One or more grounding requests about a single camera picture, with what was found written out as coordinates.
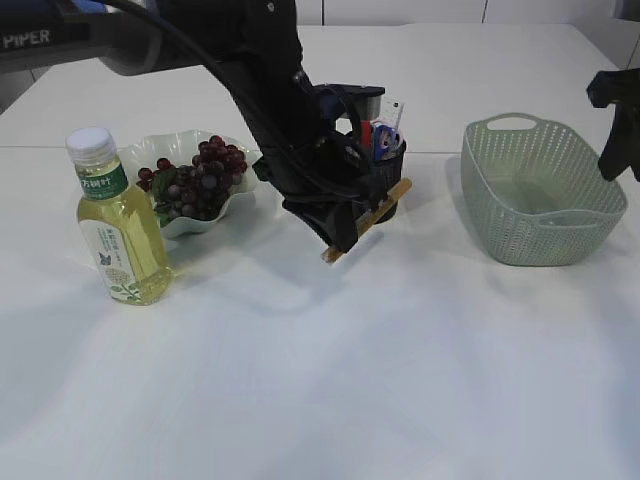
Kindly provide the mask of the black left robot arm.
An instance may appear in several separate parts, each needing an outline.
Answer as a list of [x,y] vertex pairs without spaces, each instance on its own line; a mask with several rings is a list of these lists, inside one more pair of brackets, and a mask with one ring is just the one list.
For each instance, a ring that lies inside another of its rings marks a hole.
[[122,76],[202,66],[229,92],[258,177],[327,245],[350,250],[384,187],[361,143],[377,86],[313,84],[292,1],[5,1],[1,69],[97,58]]

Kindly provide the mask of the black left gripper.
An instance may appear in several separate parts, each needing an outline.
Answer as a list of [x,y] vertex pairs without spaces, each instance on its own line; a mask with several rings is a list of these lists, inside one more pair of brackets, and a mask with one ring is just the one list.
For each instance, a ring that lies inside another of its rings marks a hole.
[[287,198],[283,208],[328,247],[348,252],[359,239],[354,213],[376,212],[387,200],[384,179],[374,172],[370,155],[360,142],[329,130],[290,145],[260,125],[252,128],[252,135],[262,153],[253,164],[259,180]]

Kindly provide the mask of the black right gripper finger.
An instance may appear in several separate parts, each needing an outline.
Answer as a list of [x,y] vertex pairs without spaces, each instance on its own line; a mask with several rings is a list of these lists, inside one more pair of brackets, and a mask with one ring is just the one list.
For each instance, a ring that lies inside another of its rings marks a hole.
[[639,181],[639,69],[599,71],[586,93],[597,109],[615,107],[608,140],[598,168],[607,181],[630,169]]

